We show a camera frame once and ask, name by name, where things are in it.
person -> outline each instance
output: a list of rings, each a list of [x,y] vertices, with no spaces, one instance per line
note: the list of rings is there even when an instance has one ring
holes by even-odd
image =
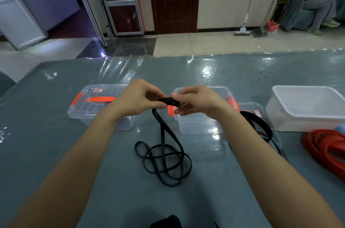
[[[171,97],[184,104],[175,114],[202,112],[221,124],[256,200],[273,227],[344,228],[320,194],[214,91],[198,85],[172,93]],[[158,101],[161,98],[166,95],[156,86],[142,79],[132,81],[98,113],[8,227],[75,227],[116,124],[124,116],[167,108]]]
[[[304,10],[316,10],[316,16],[313,20],[309,32],[314,35],[322,35],[320,26],[328,26],[331,28],[338,27],[340,23],[334,20],[337,15],[336,0],[305,0],[303,4]]]

table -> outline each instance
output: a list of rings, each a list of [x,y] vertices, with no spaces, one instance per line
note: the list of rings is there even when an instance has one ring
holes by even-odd
[[[86,126],[67,115],[88,84],[143,78],[169,94],[204,83],[229,87],[238,102],[267,104],[274,85],[327,85],[345,94],[345,51],[185,57],[116,57],[41,63],[0,99],[0,226],[15,215]],[[160,112],[177,132],[177,122]],[[280,133],[292,164],[345,223],[345,184],[319,166],[300,133]],[[193,169],[175,188],[148,174],[135,155],[137,141],[159,142],[151,111],[110,141],[78,227],[142,227],[176,215],[184,228],[270,227],[226,141],[178,134]]]

gray table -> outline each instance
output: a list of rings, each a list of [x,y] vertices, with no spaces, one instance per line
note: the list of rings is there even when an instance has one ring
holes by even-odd
[[[143,78],[169,94],[181,86],[229,87],[238,102],[265,107],[274,85],[327,85],[345,94],[344,51],[272,55],[77,59],[42,63],[0,100],[0,227],[15,215],[55,164],[86,130],[67,109],[88,84]],[[167,112],[163,119],[178,132]],[[299,133],[280,134],[292,164],[345,223],[345,184],[319,166],[300,144]],[[134,144],[159,142],[150,111],[109,144],[78,227],[143,227],[169,215],[184,228],[270,227],[225,140],[178,134],[193,170],[179,187],[148,174]]]

